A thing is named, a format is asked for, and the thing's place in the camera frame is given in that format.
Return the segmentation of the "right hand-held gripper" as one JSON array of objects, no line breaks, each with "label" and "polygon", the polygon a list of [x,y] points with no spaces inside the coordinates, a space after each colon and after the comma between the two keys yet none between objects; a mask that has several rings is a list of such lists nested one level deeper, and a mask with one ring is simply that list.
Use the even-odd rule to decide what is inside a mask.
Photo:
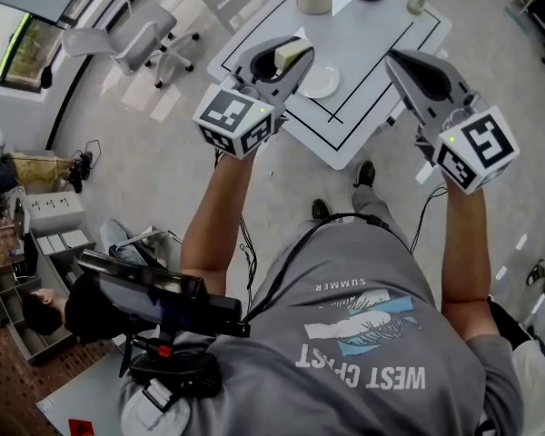
[{"label": "right hand-held gripper", "polygon": [[[391,49],[385,64],[405,106],[421,123],[415,145],[464,193],[478,191],[520,155],[499,107],[488,105],[477,92],[469,93],[466,80],[448,61],[418,50]],[[427,108],[446,108],[463,101],[437,132],[425,135]]]}]

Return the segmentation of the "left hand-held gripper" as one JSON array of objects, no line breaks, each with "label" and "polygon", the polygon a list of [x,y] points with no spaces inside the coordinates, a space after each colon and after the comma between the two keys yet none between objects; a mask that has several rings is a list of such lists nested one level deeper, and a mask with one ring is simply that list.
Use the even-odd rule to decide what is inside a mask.
[{"label": "left hand-held gripper", "polygon": [[210,84],[193,121],[205,142],[230,156],[246,156],[278,133],[286,100],[315,57],[295,35],[267,39],[241,53],[233,73]]}]

